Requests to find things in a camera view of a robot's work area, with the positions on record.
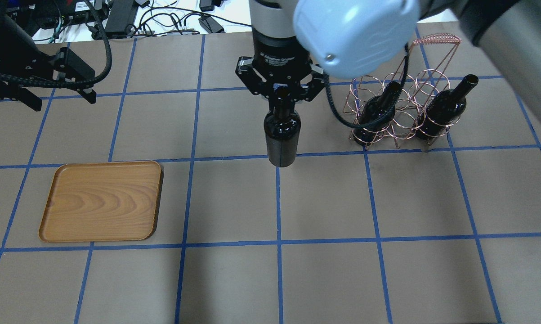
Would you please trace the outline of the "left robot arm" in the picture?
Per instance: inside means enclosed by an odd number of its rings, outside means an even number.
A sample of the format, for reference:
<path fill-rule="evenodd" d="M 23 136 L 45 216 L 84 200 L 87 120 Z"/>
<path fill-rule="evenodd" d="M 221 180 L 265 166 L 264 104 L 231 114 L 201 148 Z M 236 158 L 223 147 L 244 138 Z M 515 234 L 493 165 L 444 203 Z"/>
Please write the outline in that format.
<path fill-rule="evenodd" d="M 43 53 L 34 40 L 6 15 L 0 0 L 0 100 L 20 101 L 34 111 L 42 100 L 28 88 L 73 90 L 89 104 L 96 103 L 93 86 L 103 81 L 112 68 L 109 39 L 103 35 L 106 62 L 94 69 L 67 47 L 53 55 Z M 235 73 L 253 95 L 267 98 L 271 106 L 312 101 L 328 86 L 328 76 L 313 64 L 309 52 L 295 37 L 272 38 L 253 29 L 255 54 L 239 57 Z"/>

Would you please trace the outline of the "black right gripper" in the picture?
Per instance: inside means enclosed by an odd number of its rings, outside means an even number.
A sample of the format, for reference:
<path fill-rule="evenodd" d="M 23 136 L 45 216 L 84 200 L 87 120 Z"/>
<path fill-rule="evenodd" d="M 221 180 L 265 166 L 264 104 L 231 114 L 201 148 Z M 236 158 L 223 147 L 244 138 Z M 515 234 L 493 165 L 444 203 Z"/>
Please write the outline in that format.
<path fill-rule="evenodd" d="M 312 101 L 324 89 L 326 74 L 297 40 L 254 40 L 254 55 L 239 57 L 235 73 L 253 95 L 271 101 L 278 86 L 291 89 L 291 106 Z"/>

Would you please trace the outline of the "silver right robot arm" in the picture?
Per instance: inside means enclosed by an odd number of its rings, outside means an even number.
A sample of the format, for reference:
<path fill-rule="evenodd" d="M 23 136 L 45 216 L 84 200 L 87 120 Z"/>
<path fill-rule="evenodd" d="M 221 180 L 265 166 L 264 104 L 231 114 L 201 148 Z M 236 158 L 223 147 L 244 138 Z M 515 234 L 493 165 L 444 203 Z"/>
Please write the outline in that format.
<path fill-rule="evenodd" d="M 373 72 L 409 41 L 418 21 L 450 9 L 541 122 L 541 0 L 251 0 L 254 57 L 236 74 L 255 95 L 275 84 L 312 100 L 311 71 L 340 79 Z"/>

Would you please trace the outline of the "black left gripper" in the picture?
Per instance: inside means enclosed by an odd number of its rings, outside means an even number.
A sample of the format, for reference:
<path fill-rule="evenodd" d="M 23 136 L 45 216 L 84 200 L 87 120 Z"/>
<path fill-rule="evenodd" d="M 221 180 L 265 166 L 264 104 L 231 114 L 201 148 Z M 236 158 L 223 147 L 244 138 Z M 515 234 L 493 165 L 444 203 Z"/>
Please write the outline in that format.
<path fill-rule="evenodd" d="M 67 47 L 48 55 L 40 50 L 16 54 L 7 53 L 0 58 L 0 73 L 36 81 L 77 82 L 95 78 L 95 70 Z M 0 77 L 0 100 L 20 101 L 40 112 L 42 99 L 18 81 Z"/>

